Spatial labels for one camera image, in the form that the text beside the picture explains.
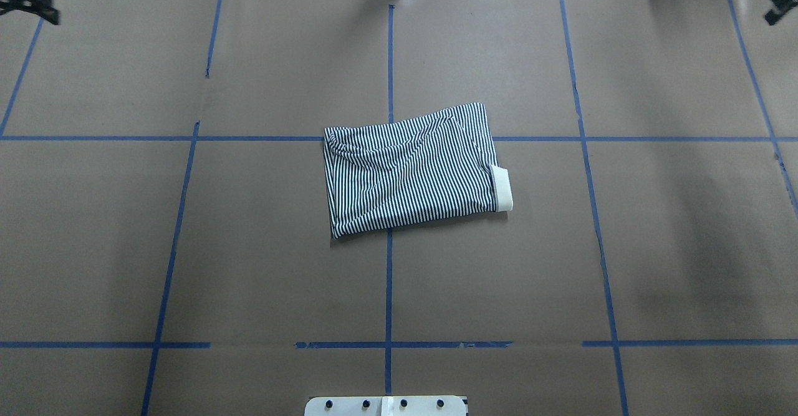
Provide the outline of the blue white striped polo shirt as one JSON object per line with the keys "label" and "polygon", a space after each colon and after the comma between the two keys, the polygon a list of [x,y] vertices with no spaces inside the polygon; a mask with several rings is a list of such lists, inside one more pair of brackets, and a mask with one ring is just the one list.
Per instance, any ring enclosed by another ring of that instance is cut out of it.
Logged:
{"label": "blue white striped polo shirt", "polygon": [[488,212],[514,199],[484,104],[323,132],[334,239]]}

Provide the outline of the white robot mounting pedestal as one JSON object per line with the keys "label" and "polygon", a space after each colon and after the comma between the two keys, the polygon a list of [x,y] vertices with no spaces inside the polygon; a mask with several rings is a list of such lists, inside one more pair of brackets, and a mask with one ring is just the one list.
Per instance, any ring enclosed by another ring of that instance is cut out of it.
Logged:
{"label": "white robot mounting pedestal", "polygon": [[311,398],[305,415],[468,415],[465,397],[442,395]]}

